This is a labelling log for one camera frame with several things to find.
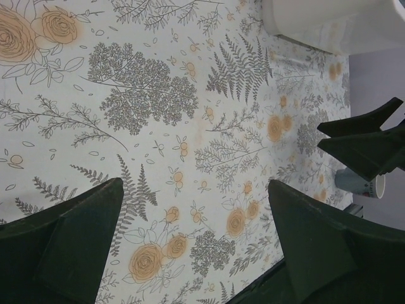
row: gray mug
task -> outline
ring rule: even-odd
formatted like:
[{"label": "gray mug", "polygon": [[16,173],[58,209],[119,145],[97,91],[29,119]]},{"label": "gray mug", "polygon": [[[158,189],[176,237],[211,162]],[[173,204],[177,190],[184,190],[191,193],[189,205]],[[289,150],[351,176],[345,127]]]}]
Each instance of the gray mug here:
[{"label": "gray mug", "polygon": [[368,182],[349,168],[345,168],[336,172],[335,185],[339,189],[353,194],[382,198],[385,191],[385,176],[378,175]]}]

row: orange flower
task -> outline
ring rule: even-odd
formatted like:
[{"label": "orange flower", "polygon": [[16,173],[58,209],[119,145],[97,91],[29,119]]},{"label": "orange flower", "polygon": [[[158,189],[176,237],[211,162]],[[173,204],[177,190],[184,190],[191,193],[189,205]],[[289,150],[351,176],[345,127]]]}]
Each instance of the orange flower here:
[{"label": "orange flower", "polygon": [[38,35],[51,42],[68,44],[77,38],[75,20],[66,11],[47,11],[41,18],[35,19],[31,27]]},{"label": "orange flower", "polygon": [[245,229],[245,213],[241,209],[231,212],[227,221],[227,231],[233,238],[240,236]]},{"label": "orange flower", "polygon": [[157,244],[139,247],[129,263],[129,271],[135,282],[143,283],[152,279],[161,268],[162,259],[162,249]]},{"label": "orange flower", "polygon": [[287,97],[285,95],[281,96],[280,98],[280,106],[282,108],[285,108],[287,106]]},{"label": "orange flower", "polygon": [[181,172],[176,172],[173,174],[173,180],[176,182],[176,187],[181,189],[183,188],[183,173]]},{"label": "orange flower", "polygon": [[35,52],[35,33],[18,13],[0,6],[0,60],[19,63]]},{"label": "orange flower", "polygon": [[10,162],[14,163],[15,165],[19,165],[23,162],[23,158],[20,155],[13,155],[10,158]]},{"label": "orange flower", "polygon": [[330,65],[330,67],[329,67],[329,78],[330,78],[330,80],[335,81],[336,77],[337,77],[337,75],[336,75],[335,65]]},{"label": "orange flower", "polygon": [[258,201],[251,201],[246,210],[246,217],[248,219],[255,219],[259,214],[259,203]]},{"label": "orange flower", "polygon": [[207,115],[209,121],[214,120],[214,111],[211,108],[206,108],[205,109],[205,114]]},{"label": "orange flower", "polygon": [[188,62],[188,64],[186,64],[185,67],[189,71],[189,74],[190,74],[191,77],[196,76],[196,68],[195,68],[193,63]]},{"label": "orange flower", "polygon": [[292,118],[291,118],[290,115],[284,116],[283,121],[282,121],[282,125],[283,125],[283,130],[284,131],[289,131],[291,129],[291,127],[292,127]]},{"label": "orange flower", "polygon": [[267,124],[267,132],[270,140],[274,143],[278,142],[282,135],[282,123],[278,116],[272,116]]},{"label": "orange flower", "polygon": [[200,223],[202,217],[201,213],[197,212],[193,215],[192,220],[194,223]]},{"label": "orange flower", "polygon": [[187,249],[187,239],[184,235],[173,237],[163,247],[163,253],[169,258],[180,258]]},{"label": "orange flower", "polygon": [[173,223],[174,221],[178,220],[178,216],[180,212],[177,207],[171,207],[169,211],[166,213],[166,222]]},{"label": "orange flower", "polygon": [[252,182],[248,181],[246,184],[244,184],[243,193],[249,194],[251,191],[252,191]]}]

